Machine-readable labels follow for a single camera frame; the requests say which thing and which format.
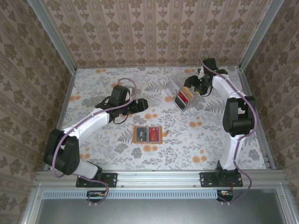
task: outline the wall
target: wall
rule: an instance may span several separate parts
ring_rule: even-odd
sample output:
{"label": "wall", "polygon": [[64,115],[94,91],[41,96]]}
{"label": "wall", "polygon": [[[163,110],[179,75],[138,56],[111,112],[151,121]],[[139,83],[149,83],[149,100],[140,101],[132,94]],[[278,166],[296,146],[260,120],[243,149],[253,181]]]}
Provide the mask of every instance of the wall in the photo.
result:
{"label": "wall", "polygon": [[42,0],[77,67],[238,64],[269,0]]}
{"label": "wall", "polygon": [[274,160],[299,208],[299,1],[284,1],[245,72]]}
{"label": "wall", "polygon": [[0,1],[0,223],[17,223],[70,79],[26,0]]}

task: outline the gray surface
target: gray surface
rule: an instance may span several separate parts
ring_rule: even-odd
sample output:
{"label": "gray surface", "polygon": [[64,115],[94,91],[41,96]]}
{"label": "gray surface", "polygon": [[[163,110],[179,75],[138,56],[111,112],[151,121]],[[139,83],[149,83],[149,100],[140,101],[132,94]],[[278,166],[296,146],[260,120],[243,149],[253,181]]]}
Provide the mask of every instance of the gray surface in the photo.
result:
{"label": "gray surface", "polygon": [[221,205],[213,199],[43,200],[37,224],[284,224],[276,190],[251,190]]}

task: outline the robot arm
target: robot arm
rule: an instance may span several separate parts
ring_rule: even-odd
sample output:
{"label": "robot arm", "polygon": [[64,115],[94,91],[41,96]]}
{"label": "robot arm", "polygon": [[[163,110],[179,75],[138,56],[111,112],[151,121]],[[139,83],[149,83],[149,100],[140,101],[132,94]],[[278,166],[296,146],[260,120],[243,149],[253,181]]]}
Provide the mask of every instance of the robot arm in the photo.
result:
{"label": "robot arm", "polygon": [[[222,96],[224,102],[226,102],[222,124],[225,132],[227,132],[227,136],[222,157],[215,171],[217,182],[221,182],[222,177],[237,176],[238,171],[234,165],[235,151],[237,150],[235,158],[237,160],[244,138],[240,140],[238,148],[236,148],[237,142],[240,137],[248,134],[253,129],[254,116],[245,101],[228,84],[228,73],[223,69],[219,70],[217,68],[215,59],[209,58],[204,60],[203,63],[211,70],[222,74],[224,78],[215,75],[203,67],[203,69],[198,69],[199,75],[203,77],[189,77],[186,79],[184,86],[188,88],[194,87],[194,90],[201,96],[206,95],[209,88],[215,88]],[[256,102],[254,97],[245,96],[240,91],[239,93],[255,108]]]}
{"label": "robot arm", "polygon": [[[113,88],[111,96],[96,105],[96,108],[81,121],[64,130],[54,129],[49,135],[43,158],[44,162],[52,165],[54,152],[61,138],[71,129],[74,129],[74,127],[81,124],[79,125],[79,128],[74,129],[63,141],[56,157],[55,169],[61,171],[65,175],[75,174],[84,176],[88,179],[101,180],[102,169],[95,164],[80,159],[80,142],[83,142],[100,127],[114,121],[120,114],[134,114],[145,111],[149,107],[147,100],[141,98],[132,101],[125,107],[113,109],[114,107],[128,103],[131,98],[130,94],[131,91],[128,88],[117,85]],[[100,113],[102,110],[111,108],[112,110],[108,112]]]}

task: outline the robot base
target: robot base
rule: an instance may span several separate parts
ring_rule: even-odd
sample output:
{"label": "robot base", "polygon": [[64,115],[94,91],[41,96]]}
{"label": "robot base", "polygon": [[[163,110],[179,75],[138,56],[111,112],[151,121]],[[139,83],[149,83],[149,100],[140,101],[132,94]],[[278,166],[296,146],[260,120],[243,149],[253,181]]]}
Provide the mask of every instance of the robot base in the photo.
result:
{"label": "robot base", "polygon": [[[97,172],[93,180],[105,182],[110,188],[116,188],[117,173],[102,173],[102,169],[99,168],[99,171]],[[90,182],[78,177],[76,181],[76,187],[77,188],[103,188],[104,186],[100,183]]]}
{"label": "robot base", "polygon": [[215,172],[200,173],[200,184],[202,188],[211,187],[243,187],[241,174],[237,169],[223,170],[219,161]]}

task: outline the floral mat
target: floral mat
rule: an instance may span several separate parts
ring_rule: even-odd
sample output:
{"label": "floral mat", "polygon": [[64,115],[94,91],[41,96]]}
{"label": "floral mat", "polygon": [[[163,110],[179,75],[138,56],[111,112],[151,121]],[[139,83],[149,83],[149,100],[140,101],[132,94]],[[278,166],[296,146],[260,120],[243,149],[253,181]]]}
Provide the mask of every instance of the floral mat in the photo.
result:
{"label": "floral mat", "polygon": [[[241,89],[237,67],[221,67]],[[93,133],[80,146],[80,156],[106,170],[199,170],[215,169],[223,152],[226,133],[222,126],[225,103],[213,89],[209,97],[197,95],[192,108],[181,113],[165,94],[167,80],[197,74],[195,67],[119,68],[77,70],[75,85],[64,119],[64,128],[75,124],[106,96],[117,80],[133,79],[138,98],[145,98],[149,108],[130,115],[120,125],[110,123]],[[133,85],[124,80],[122,85]],[[121,122],[124,117],[115,120]],[[133,143],[133,129],[162,126],[168,134],[163,144]],[[245,140],[238,164],[243,169],[265,169],[256,136]]]}

